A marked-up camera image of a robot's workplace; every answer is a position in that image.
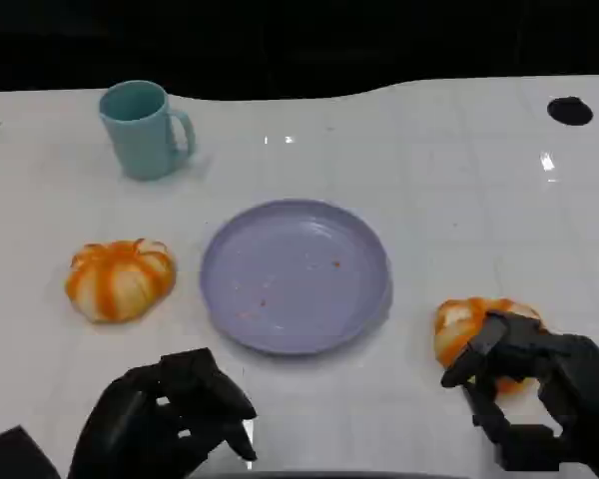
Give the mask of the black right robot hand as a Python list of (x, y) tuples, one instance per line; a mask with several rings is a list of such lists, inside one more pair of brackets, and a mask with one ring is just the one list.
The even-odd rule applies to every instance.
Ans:
[[(499, 378), (536, 379), (561, 434), (510, 423), (495, 402)], [(589, 337), (552, 333), (535, 318), (490, 310), (441, 385), (462, 388), (473, 424), (494, 445), (502, 469), (546, 472), (578, 463), (599, 477), (599, 347)]]

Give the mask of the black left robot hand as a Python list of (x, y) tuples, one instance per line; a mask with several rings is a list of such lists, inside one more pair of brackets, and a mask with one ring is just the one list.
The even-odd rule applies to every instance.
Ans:
[(258, 456), (245, 423), (257, 416), (207, 348), (164, 355), (112, 381), (76, 444), (71, 478), (186, 478), (226, 443)]

